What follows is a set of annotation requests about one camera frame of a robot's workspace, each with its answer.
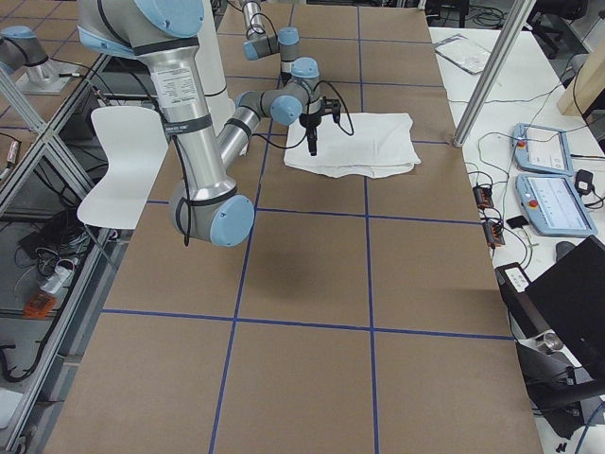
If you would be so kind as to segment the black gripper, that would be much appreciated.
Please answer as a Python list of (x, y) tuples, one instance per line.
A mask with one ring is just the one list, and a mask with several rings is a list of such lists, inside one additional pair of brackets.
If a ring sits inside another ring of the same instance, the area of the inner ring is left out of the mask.
[(314, 113), (302, 113), (299, 117), (299, 123), (306, 131), (306, 141), (308, 152), (311, 156), (316, 156), (317, 149), (317, 127), (321, 123), (322, 113), (317, 111)]

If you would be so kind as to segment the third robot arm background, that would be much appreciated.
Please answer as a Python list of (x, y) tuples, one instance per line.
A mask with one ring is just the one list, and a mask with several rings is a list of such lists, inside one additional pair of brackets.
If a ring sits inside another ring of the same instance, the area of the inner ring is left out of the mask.
[(28, 26), (8, 26), (1, 30), (1, 69), (9, 76), (25, 70), (16, 81), (24, 94), (56, 96), (80, 66), (53, 61)]

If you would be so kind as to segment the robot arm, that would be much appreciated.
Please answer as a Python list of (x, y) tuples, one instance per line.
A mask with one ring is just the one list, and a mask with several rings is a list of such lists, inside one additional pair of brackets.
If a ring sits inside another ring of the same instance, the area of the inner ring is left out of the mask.
[(311, 155), (317, 153), (317, 127), (325, 113), (317, 62), (299, 53), (299, 33), (284, 27), (260, 33), (260, 4), (241, 4), (252, 39), (244, 43), (250, 60), (279, 54), (285, 84), (241, 95), (233, 116), (216, 131), (196, 62), (205, 21), (200, 1), (80, 1), (78, 33), (86, 47), (138, 60), (148, 69), (164, 129), (179, 155), (183, 178), (170, 207), (172, 222), (185, 241), (192, 238), (232, 247), (249, 235), (254, 207), (239, 194), (227, 169), (265, 117), (289, 126), (299, 122)]
[(300, 37), (296, 27), (287, 26), (276, 30), (273, 23), (261, 10), (257, 0), (240, 1), (246, 27), (247, 40), (243, 43), (245, 57), (258, 61), (265, 57), (280, 57), (280, 79), (286, 84), (292, 77), (294, 61), (299, 58)]

